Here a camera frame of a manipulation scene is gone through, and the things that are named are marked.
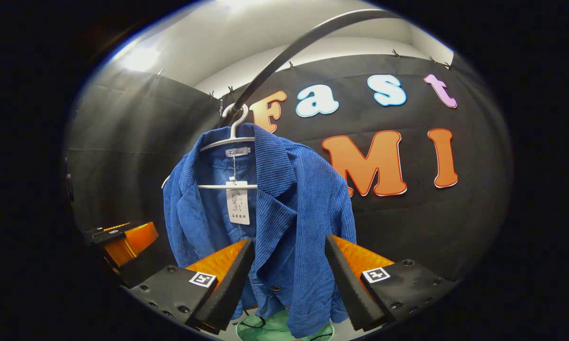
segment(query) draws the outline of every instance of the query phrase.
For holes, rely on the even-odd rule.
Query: green object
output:
[[[330,341],[334,327],[327,324],[318,332],[298,339],[290,334],[288,326],[289,314],[286,310],[267,319],[252,315],[236,325],[236,335],[242,341]]]

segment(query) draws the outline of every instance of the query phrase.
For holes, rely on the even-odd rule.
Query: white plastic hanger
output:
[[[227,106],[227,108],[225,110],[223,110],[223,114],[221,114],[221,116],[226,117],[227,113],[232,109],[232,106],[234,106],[234,103]],[[212,147],[217,147],[218,145],[224,145],[224,144],[228,144],[228,143],[252,142],[252,141],[254,141],[254,137],[236,137],[237,126],[239,126],[242,122],[244,122],[245,119],[247,118],[247,116],[248,116],[248,106],[246,104],[244,104],[243,105],[243,115],[241,116],[241,118],[239,118],[236,122],[234,122],[232,124],[232,129],[230,130],[230,138],[226,138],[225,140],[221,140],[221,141],[213,142],[211,144],[207,144],[204,147],[200,148],[200,151],[206,151],[206,149],[210,149]],[[163,182],[162,188],[164,188],[164,185],[167,183],[167,180],[169,179],[169,177],[170,177],[170,175]],[[199,184],[198,188],[207,188],[207,189],[220,189],[220,188],[221,189],[257,189],[257,185],[256,184],[247,184],[247,185]]]

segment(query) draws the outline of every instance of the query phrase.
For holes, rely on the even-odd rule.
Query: pink letter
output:
[[[444,90],[444,88],[446,87],[446,85],[444,84],[443,81],[439,81],[436,79],[436,76],[432,75],[431,73],[427,76],[425,76],[425,78],[423,78],[423,80],[427,83],[427,84],[431,84],[432,87],[434,88],[434,90],[436,91],[436,93],[438,94],[438,97],[440,97],[440,100],[449,108],[457,108],[457,101],[455,101],[455,99],[452,99],[451,97],[449,97],[449,95],[446,93],[446,91]]]

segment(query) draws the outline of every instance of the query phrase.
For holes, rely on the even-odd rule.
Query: jacket collar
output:
[[[229,138],[230,129],[231,127],[224,127],[202,134],[188,153],[178,179],[178,186],[182,194],[178,203],[178,211],[191,211],[191,214],[180,217],[181,222],[186,222],[182,223],[182,228],[200,258],[213,254],[218,251],[218,248],[213,245],[210,235],[208,235],[206,212],[202,207],[198,184],[194,176],[195,163],[200,148]],[[257,231],[254,240],[254,269],[259,274],[261,267],[271,256],[282,235],[297,218],[297,211],[278,200],[280,194],[297,183],[297,177],[295,177],[293,166],[280,138],[260,126],[250,123],[238,126],[236,136],[254,136],[255,138]]]
[[[178,180],[181,192],[185,192],[194,183],[195,164],[200,149],[207,144],[230,137],[231,127],[223,127],[203,133],[188,153]],[[293,184],[297,177],[290,164],[282,141],[260,126],[243,123],[237,127],[236,137],[254,137],[254,151],[257,170],[257,188],[267,195],[277,198]]]

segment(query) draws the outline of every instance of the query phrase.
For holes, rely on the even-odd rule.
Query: white ceiling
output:
[[[288,45],[336,15],[375,9],[360,0],[207,0],[138,47],[159,52],[147,71],[189,86],[254,54]],[[410,25],[401,19],[373,19],[327,37],[369,37],[412,44]]]

